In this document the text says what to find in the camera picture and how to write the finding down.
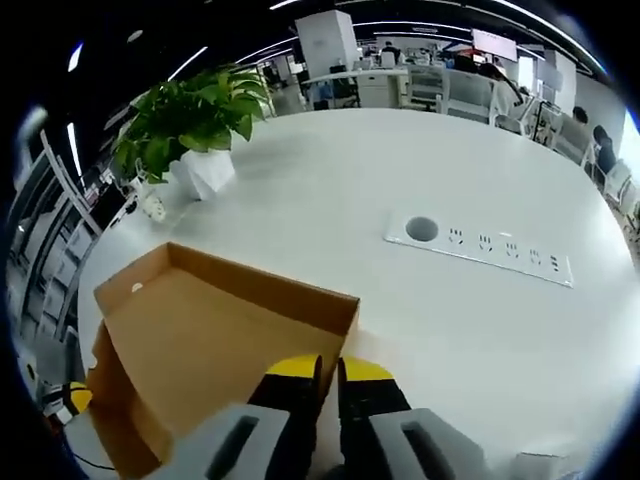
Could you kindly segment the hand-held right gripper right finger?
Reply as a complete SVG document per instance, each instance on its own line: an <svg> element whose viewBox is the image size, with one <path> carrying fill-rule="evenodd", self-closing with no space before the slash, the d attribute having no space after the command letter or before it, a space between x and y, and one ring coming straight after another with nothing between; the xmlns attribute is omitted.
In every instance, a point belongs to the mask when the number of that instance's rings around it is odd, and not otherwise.
<svg viewBox="0 0 640 480"><path fill-rule="evenodd" d="M483 449L428 408L410 406L382 366L342 357L340 448L348 479L486 479Z"/></svg>

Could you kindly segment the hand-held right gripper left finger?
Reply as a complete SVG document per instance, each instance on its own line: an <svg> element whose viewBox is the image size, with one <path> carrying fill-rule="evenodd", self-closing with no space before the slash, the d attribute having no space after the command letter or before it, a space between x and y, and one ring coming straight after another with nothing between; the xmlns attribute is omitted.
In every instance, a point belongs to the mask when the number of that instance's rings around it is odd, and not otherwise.
<svg viewBox="0 0 640 480"><path fill-rule="evenodd" d="M166 479L304 479L316 444L323 360L269 367L244 404L207 419L174 449Z"/></svg>

